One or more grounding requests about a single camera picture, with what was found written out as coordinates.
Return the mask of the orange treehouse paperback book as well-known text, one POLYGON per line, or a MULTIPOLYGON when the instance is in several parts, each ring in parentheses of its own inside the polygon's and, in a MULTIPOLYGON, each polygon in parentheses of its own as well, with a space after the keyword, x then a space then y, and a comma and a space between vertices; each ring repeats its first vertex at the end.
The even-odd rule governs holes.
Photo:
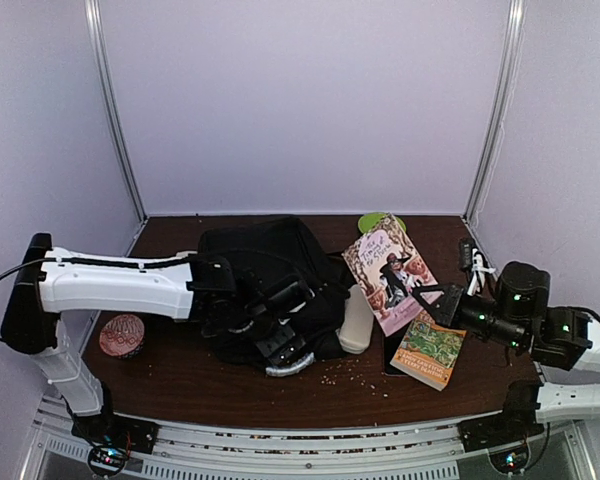
POLYGON ((442 391, 451 380, 465 337, 464 330, 440 326, 423 310, 407 326, 389 365, 442 391))

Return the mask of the black student backpack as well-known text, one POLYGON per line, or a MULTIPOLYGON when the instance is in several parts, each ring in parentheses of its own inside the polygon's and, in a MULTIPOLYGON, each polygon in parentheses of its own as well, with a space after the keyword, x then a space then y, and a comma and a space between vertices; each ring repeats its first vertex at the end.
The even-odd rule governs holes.
POLYGON ((350 296, 353 278, 344 262, 328 255, 299 218, 284 217, 249 226, 209 230, 201 236, 198 252, 220 257, 228 264, 294 265, 320 277, 316 298, 291 319, 293 330, 306 344, 300 360, 286 367, 267 367, 252 349, 240 343, 231 342, 228 350, 209 343, 218 359, 250 365, 270 377, 288 377, 317 360, 344 356, 338 332, 344 321, 345 301, 350 296))

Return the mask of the black smartphone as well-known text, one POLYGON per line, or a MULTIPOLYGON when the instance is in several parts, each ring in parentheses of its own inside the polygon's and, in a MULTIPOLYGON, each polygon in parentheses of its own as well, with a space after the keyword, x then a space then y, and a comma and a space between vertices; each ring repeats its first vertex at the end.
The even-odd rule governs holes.
POLYGON ((383 373, 387 376, 405 376, 405 373, 400 369, 397 369, 391 365, 398 347, 403 340, 404 334, 406 333, 407 327, 404 327, 390 336, 383 338, 382 351, 383 351, 383 373))

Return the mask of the purple illustrated paperback book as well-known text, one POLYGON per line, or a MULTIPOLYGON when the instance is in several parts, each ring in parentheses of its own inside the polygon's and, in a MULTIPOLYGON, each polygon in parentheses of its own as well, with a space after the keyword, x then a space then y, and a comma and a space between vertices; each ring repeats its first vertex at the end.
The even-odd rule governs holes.
POLYGON ((383 215, 342 256, 385 336, 423 311, 412 291, 438 283, 392 214, 383 215))

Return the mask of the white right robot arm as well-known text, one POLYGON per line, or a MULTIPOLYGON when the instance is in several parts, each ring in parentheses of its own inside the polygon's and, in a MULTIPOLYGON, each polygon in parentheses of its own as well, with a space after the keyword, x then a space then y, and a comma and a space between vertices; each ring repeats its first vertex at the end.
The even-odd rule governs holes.
MULTIPOLYGON (((471 295, 457 284, 416 287, 412 296, 439 326, 526 353, 543 366, 600 373, 600 315, 585 307, 551 307, 549 290, 548 272, 512 261, 502 269, 491 298, 471 295)), ((492 430, 510 442, 530 425, 596 418, 600 384, 515 382, 492 430)))

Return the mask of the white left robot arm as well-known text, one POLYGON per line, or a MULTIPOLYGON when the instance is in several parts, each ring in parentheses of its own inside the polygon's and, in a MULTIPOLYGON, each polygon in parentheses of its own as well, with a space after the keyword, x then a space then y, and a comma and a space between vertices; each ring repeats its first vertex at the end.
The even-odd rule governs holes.
POLYGON ((117 442, 124 424, 111 410, 105 386, 72 346, 60 316, 94 310, 144 313, 177 321, 198 320, 208 337, 246 336, 270 376, 296 374, 315 355, 290 324, 315 295, 296 272, 271 288, 249 285, 217 255, 180 253, 163 259, 96 256, 34 235, 15 281, 0 327, 12 350, 30 356, 64 398, 69 412, 103 444, 117 442))

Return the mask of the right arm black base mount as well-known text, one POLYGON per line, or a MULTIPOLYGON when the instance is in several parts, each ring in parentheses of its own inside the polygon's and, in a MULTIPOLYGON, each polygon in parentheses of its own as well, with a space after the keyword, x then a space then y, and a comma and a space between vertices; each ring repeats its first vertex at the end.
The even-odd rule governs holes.
POLYGON ((533 415, 504 412, 461 421, 457 428, 466 453, 521 442, 545 430, 533 415))

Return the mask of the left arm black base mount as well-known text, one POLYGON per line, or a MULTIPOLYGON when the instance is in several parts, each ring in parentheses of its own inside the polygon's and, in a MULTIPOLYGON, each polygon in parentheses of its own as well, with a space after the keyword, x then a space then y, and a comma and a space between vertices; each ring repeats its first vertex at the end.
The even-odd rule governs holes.
POLYGON ((151 421, 117 414, 71 415, 71 433, 90 445, 115 447, 125 452, 151 454, 159 426, 151 421))

